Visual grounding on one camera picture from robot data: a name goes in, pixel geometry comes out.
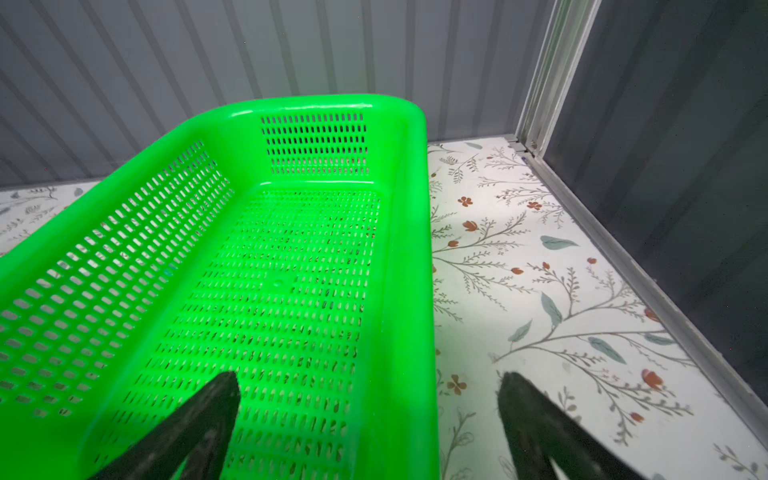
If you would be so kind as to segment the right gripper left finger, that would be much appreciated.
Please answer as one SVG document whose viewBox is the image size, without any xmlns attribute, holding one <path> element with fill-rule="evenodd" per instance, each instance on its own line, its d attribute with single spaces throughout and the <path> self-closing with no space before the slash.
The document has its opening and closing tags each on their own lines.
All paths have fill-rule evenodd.
<svg viewBox="0 0 768 480">
<path fill-rule="evenodd" d="M 236 373 L 218 374 L 95 479 L 218 479 L 241 401 Z"/>
</svg>

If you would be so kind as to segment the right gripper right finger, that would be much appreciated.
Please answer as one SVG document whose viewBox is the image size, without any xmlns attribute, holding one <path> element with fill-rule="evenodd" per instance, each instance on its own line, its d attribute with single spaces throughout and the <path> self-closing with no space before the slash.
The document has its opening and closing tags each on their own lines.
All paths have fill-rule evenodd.
<svg viewBox="0 0 768 480">
<path fill-rule="evenodd" d="M 528 379 L 506 372 L 498 408 L 519 479 L 640 479 L 642 476 L 560 410 Z"/>
</svg>

